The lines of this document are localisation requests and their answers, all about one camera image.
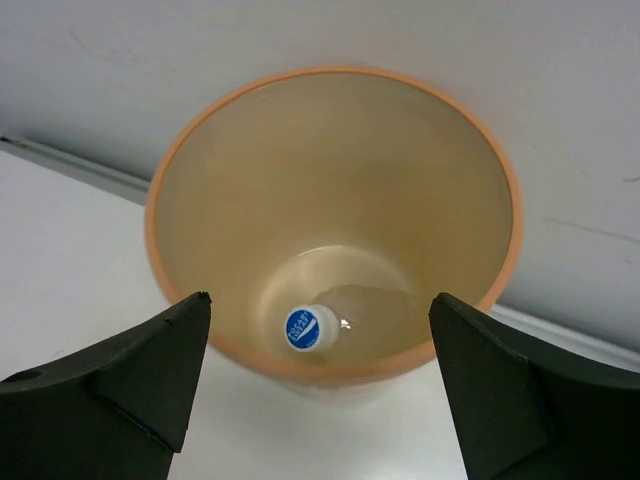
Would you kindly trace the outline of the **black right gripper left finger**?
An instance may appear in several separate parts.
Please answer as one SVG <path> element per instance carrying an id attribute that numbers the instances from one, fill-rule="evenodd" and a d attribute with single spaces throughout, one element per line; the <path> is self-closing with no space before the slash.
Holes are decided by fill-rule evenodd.
<path id="1" fill-rule="evenodd" d="M 185 442 L 210 319 L 210 296 L 196 292 L 2 380 L 2 478 L 167 478 Z"/>

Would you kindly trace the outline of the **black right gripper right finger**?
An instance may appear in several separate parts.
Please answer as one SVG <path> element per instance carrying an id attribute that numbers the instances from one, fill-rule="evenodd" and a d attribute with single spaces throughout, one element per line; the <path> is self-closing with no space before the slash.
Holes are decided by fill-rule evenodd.
<path id="1" fill-rule="evenodd" d="M 471 479 L 636 479 L 639 375 L 439 294 L 430 326 Z"/>

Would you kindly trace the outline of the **clear bottle blue white cap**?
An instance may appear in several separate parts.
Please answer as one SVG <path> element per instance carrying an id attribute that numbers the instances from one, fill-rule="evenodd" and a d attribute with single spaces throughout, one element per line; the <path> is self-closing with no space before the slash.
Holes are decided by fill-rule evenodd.
<path id="1" fill-rule="evenodd" d="M 285 322 L 287 346 L 321 363 L 381 360 L 430 340 L 424 304 L 401 290 L 342 285 L 294 308 Z"/>

